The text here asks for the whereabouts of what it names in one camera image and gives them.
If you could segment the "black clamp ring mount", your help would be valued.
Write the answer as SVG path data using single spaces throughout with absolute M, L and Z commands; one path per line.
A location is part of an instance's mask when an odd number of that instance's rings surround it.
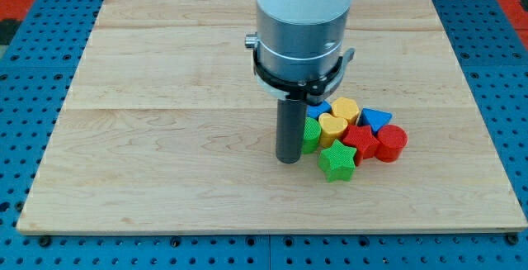
M 257 82 L 273 97 L 282 101 L 324 101 L 341 84 L 347 65 L 353 60 L 355 49 L 348 49 L 339 56 L 337 63 L 323 76 L 315 80 L 287 81 L 267 71 L 257 59 L 257 51 L 252 52 L 253 73 Z

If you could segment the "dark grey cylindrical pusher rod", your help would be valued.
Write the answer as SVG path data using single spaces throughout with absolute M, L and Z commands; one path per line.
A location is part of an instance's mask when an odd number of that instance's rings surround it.
M 277 101 L 276 157 L 282 163 L 296 163 L 300 159 L 306 113 L 307 105 L 302 101 Z

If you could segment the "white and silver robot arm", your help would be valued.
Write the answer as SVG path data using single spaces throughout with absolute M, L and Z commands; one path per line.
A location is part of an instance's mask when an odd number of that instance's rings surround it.
M 295 163 L 305 118 L 340 85 L 354 49 L 343 50 L 352 0 L 256 0 L 257 30 L 245 38 L 257 82 L 277 100 L 276 157 Z

